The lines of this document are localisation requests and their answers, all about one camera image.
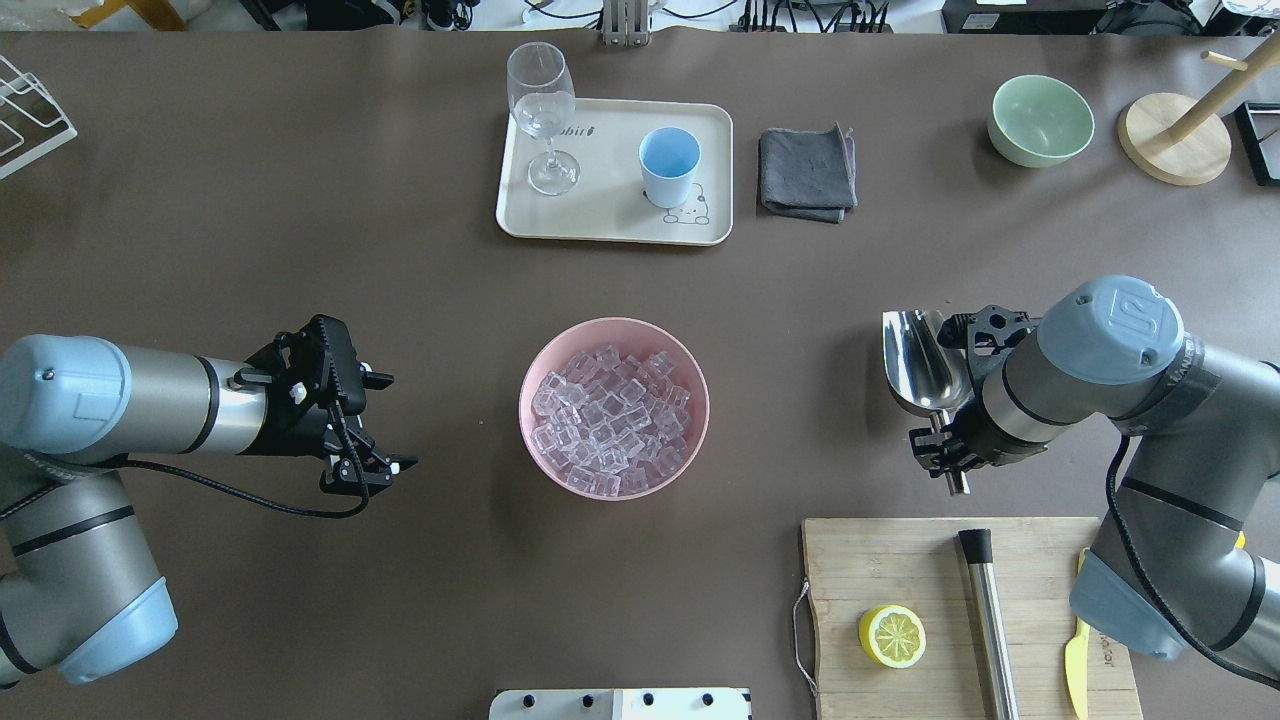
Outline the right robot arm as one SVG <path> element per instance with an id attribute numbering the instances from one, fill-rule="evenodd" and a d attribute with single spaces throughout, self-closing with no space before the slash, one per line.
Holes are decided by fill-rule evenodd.
<path id="1" fill-rule="evenodd" d="M 1009 465 L 1106 416 L 1121 445 L 1075 615 L 1137 652 L 1193 648 L 1276 687 L 1277 564 L 1236 542 L 1277 479 L 1277 366 L 1208 346 L 1130 275 L 1088 281 L 1043 316 L 988 306 L 932 332 L 972 388 L 947 424 L 911 432 L 919 464 L 933 477 Z"/>

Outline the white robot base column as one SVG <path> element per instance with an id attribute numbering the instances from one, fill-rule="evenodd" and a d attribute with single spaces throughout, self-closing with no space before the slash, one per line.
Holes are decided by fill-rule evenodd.
<path id="1" fill-rule="evenodd" d="M 512 689 L 490 703 L 489 719 L 751 719 L 748 689 L 659 687 Z"/>

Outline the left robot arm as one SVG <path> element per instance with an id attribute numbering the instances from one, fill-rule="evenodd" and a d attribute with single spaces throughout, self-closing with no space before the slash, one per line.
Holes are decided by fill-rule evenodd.
<path id="1" fill-rule="evenodd" d="M 31 334 L 3 355 L 1 676 L 55 667 L 69 683 L 164 647 L 178 621 L 122 482 L 161 471 L 279 512 L 301 509 L 155 462 L 154 455 L 317 457 L 329 495 L 361 507 L 416 464 L 360 420 L 389 374 L 358 360 L 347 325 L 316 315 L 243 361 Z"/>

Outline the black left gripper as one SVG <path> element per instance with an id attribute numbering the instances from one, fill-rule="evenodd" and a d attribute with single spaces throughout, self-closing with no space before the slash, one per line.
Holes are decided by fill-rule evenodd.
<path id="1" fill-rule="evenodd" d="M 332 410 L 357 416 L 366 407 L 366 389 L 396 382 L 360 363 L 342 320 L 315 315 L 300 331 L 276 334 L 246 363 L 236 373 L 236 387 L 265 389 L 268 405 L 244 455 L 324 457 L 324 493 L 360 493 L 360 478 L 370 493 L 379 493 L 419 462 L 415 455 L 385 452 L 370 436 L 348 436 L 351 451 L 337 436 L 326 436 Z"/>

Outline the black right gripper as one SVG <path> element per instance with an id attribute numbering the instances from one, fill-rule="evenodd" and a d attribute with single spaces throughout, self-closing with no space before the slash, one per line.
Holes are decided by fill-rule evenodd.
<path id="1" fill-rule="evenodd" d="M 908 433 L 911 454 L 931 475 L 973 471 L 1009 460 L 1009 442 L 978 406 L 961 407 L 937 429 Z"/>

